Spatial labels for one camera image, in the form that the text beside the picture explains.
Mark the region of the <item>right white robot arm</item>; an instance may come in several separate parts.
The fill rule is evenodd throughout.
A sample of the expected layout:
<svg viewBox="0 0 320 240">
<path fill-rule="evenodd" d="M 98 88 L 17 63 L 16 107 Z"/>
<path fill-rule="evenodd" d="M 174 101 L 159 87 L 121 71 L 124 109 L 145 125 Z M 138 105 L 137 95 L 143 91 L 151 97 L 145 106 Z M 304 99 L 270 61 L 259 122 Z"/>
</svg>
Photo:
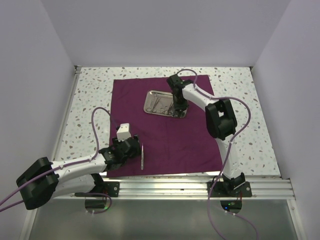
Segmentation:
<svg viewBox="0 0 320 240">
<path fill-rule="evenodd" d="M 245 175 L 237 155 L 231 147 L 238 122 L 228 97 L 215 97 L 199 88 L 193 80 L 182 80 L 177 74 L 167 80 L 173 98 L 173 116 L 181 117 L 192 102 L 205 113 L 206 129 L 213 137 L 223 160 L 222 189 L 227 196 L 235 196 L 245 183 Z"/>
</svg>

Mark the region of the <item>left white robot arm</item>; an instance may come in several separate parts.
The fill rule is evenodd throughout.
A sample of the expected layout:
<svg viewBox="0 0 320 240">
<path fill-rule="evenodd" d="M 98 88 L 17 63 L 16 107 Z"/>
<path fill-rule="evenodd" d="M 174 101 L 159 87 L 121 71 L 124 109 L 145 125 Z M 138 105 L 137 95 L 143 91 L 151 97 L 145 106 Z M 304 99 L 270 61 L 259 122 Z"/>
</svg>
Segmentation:
<svg viewBox="0 0 320 240">
<path fill-rule="evenodd" d="M 138 135 L 119 141 L 89 156 L 63 162 L 51 162 L 47 157 L 37 159 L 18 179 L 16 184 L 27 210 L 37 209 L 49 200 L 73 193 L 99 196 L 104 184 L 100 173 L 114 171 L 141 155 Z"/>
</svg>

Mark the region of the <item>steel forceps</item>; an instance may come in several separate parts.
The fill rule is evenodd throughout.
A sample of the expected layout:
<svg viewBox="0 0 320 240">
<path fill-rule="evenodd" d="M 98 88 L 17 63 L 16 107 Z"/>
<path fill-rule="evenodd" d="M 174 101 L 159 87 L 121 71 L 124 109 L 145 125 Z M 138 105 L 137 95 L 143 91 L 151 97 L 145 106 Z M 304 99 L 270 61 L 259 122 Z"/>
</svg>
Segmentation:
<svg viewBox="0 0 320 240">
<path fill-rule="evenodd" d="M 141 145 L 140 169 L 144 170 L 144 144 Z"/>
</svg>

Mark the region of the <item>purple surgical drape cloth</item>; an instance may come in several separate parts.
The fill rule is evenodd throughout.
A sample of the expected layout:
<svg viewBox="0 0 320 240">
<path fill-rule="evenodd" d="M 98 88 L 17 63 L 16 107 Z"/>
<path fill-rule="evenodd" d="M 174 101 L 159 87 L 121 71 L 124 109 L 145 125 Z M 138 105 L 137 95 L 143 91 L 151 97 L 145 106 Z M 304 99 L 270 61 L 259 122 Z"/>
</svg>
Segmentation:
<svg viewBox="0 0 320 240">
<path fill-rule="evenodd" d="M 143 144 L 140 157 L 107 172 L 109 177 L 166 175 L 220 171 L 222 159 L 216 140 L 206 127 L 205 112 L 189 103 L 184 118 L 144 111 L 151 90 L 171 92 L 166 78 L 116 79 L 113 82 L 111 115 L 116 122 L 129 123 L 130 132 Z"/>
</svg>

